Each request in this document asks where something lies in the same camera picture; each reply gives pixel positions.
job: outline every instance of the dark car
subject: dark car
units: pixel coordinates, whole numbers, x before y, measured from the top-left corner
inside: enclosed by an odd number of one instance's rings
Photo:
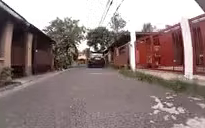
[[[90,57],[88,60],[88,68],[103,68],[105,60],[102,56]]]

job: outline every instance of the metal gate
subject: metal gate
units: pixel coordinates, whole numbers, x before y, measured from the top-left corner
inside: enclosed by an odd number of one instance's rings
[[[194,73],[205,74],[205,14],[189,21],[193,41]]]
[[[137,68],[184,71],[184,49],[180,24],[141,38],[136,44]]]

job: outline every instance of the sidewalk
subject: sidewalk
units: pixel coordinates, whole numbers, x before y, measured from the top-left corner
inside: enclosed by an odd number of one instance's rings
[[[182,73],[159,71],[159,70],[148,70],[148,69],[137,69],[138,72],[153,75],[156,77],[163,78],[165,80],[181,80],[184,82],[195,83],[201,86],[205,86],[205,76],[194,75],[192,80],[186,79]]]
[[[13,92],[24,89],[28,86],[31,86],[35,83],[38,83],[48,78],[51,78],[53,76],[59,75],[65,71],[67,70],[48,72],[48,73],[41,74],[41,75],[33,75],[33,76],[23,77],[19,79],[14,79],[13,82],[15,84],[11,84],[11,85],[0,88],[0,98],[5,97],[6,95],[11,94]]]

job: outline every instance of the car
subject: car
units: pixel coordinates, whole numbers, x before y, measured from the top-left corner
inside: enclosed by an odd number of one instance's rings
[[[88,68],[103,68],[105,66],[105,59],[100,54],[93,54],[88,59]]]

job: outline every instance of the white pillar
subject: white pillar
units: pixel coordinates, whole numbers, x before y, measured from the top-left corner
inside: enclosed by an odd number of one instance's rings
[[[4,58],[4,67],[11,67],[13,28],[13,23],[6,22],[1,36],[0,56]]]
[[[32,43],[33,43],[33,34],[26,34],[25,41],[25,74],[27,76],[32,74]]]
[[[111,62],[111,51],[109,50],[108,51],[108,63],[110,63]]]
[[[193,79],[193,46],[188,19],[182,18],[181,29],[184,42],[184,76]]]
[[[135,64],[135,41],[136,41],[136,34],[135,31],[132,29],[131,31],[131,41],[129,45],[129,53],[130,53],[130,67],[133,71],[135,71],[136,64]]]

